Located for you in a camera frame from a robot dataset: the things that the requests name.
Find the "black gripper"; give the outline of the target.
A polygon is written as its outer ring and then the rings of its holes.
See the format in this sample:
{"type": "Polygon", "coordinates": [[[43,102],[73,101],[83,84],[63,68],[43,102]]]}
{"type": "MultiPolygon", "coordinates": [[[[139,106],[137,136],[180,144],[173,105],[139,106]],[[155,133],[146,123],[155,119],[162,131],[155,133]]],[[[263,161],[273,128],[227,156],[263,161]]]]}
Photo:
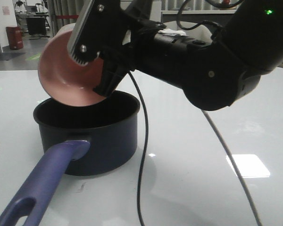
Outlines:
{"type": "Polygon", "coordinates": [[[132,32],[124,48],[104,46],[103,68],[93,91],[109,97],[132,70],[139,70],[183,89],[185,92],[213,91],[226,80],[220,62],[226,48],[219,41],[208,43],[189,36],[164,34],[164,24],[150,20],[152,2],[134,0],[124,10],[132,32]]]}

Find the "ribbed gripper finger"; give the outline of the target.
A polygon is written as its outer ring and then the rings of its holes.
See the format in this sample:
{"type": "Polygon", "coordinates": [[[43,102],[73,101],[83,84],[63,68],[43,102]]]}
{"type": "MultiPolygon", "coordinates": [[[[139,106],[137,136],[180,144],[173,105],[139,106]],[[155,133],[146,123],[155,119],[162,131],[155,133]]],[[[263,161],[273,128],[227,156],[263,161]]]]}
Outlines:
{"type": "Polygon", "coordinates": [[[84,4],[67,44],[70,57],[79,65],[101,57],[125,61],[123,39],[130,16],[119,0],[91,0],[84,4]]]}

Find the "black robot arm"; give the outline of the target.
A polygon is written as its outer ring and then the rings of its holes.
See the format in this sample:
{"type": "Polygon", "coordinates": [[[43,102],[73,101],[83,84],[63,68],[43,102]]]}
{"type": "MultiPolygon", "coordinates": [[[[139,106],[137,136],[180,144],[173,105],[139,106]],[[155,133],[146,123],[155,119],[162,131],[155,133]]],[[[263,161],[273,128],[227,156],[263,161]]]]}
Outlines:
{"type": "Polygon", "coordinates": [[[80,65],[101,58],[102,77],[94,91],[109,96],[126,73],[139,70],[181,88],[197,108],[214,111],[250,93],[261,75],[283,62],[283,0],[241,0],[211,42],[165,35],[150,20],[152,2],[117,0],[85,3],[67,44],[80,65]]]}

